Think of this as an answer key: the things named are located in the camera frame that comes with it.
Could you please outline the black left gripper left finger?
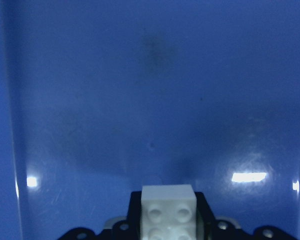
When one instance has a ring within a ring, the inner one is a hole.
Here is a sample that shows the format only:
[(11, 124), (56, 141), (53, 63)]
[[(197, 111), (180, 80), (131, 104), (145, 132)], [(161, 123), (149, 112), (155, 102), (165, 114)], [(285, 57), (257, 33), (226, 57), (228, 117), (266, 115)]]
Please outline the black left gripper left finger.
[(60, 240), (140, 240), (141, 237), (141, 205), (140, 191), (130, 194), (128, 211), (125, 219), (116, 220), (110, 227), (100, 233), (85, 227), (75, 227), (59, 237)]

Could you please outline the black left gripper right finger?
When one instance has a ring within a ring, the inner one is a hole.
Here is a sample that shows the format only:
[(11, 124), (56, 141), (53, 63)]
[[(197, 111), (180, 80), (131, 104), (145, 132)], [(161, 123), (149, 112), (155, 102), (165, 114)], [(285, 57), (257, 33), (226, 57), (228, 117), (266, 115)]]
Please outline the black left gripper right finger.
[(195, 192), (197, 214), (202, 221), (202, 226), (197, 230), (202, 231), (203, 240), (295, 240), (296, 238), (278, 227), (264, 225), (254, 229), (252, 234), (242, 230), (241, 227), (230, 220), (218, 219), (213, 214), (205, 195)]

